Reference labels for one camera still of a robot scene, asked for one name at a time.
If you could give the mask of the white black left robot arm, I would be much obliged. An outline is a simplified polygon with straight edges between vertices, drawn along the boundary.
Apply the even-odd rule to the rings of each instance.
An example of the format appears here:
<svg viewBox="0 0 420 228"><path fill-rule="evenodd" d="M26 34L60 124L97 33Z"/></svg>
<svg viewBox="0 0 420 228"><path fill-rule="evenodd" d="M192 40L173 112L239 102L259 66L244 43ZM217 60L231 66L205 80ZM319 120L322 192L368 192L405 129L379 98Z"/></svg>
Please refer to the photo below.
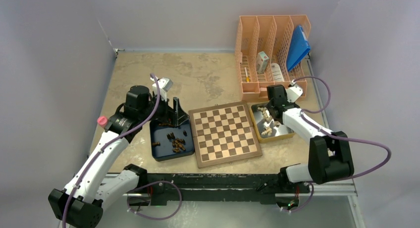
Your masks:
<svg viewBox="0 0 420 228"><path fill-rule="evenodd" d="M150 92L145 86L132 86L114 115L99 118L104 131L92 154L63 189L54 189L49 194L49 204L63 227L94 228L104 211L124 193L172 185L171 181L134 164L127 165L112 181L103 183L112 164L147 122L179 126L188 119L179 98L169 101L165 89L158 85L153 89Z"/></svg>

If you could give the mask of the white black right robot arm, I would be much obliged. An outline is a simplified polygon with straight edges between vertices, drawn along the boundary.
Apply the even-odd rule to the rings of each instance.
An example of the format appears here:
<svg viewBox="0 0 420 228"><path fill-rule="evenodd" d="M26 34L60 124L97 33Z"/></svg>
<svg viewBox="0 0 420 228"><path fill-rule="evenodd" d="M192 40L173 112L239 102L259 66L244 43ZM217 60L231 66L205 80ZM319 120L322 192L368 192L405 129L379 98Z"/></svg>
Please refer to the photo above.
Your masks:
<svg viewBox="0 0 420 228"><path fill-rule="evenodd" d="M354 164L347 135L342 131L333 132L306 117L293 99L296 93L283 85L267 87L269 101L265 107L273 120L296 132L309 145L306 164L280 169L279 188L289 192L298 182L323 184L352 176Z"/></svg>

